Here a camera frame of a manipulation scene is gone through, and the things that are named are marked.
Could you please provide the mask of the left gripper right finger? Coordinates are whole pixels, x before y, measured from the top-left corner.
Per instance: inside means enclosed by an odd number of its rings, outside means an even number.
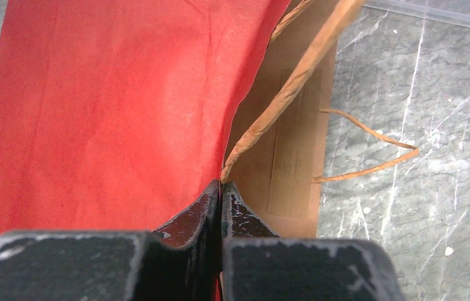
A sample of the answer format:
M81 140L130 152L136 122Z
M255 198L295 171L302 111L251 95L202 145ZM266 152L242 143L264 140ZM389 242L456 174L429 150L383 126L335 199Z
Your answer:
M403 300L395 268L378 244L358 239L282 238L222 187L225 300Z

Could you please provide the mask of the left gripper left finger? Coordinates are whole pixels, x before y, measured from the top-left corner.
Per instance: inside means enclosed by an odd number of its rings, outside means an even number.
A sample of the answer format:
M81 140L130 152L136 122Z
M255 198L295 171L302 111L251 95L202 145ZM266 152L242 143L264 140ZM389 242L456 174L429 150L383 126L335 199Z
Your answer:
M220 184L153 231L0 235L0 300L214 300Z

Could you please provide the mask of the red paper bag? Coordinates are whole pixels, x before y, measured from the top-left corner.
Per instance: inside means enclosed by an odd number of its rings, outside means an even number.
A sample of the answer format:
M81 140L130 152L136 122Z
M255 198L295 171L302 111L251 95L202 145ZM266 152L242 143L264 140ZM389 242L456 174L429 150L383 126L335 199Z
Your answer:
M325 60L361 1L10 1L0 34L0 235L153 231L233 182L315 238Z

